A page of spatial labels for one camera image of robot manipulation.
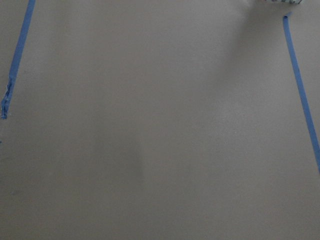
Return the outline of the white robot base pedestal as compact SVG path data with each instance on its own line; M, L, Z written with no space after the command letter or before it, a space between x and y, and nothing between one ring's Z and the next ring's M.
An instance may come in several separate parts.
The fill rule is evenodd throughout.
M299 5L304 0L264 0L269 3L282 3L282 4L290 4L290 5Z

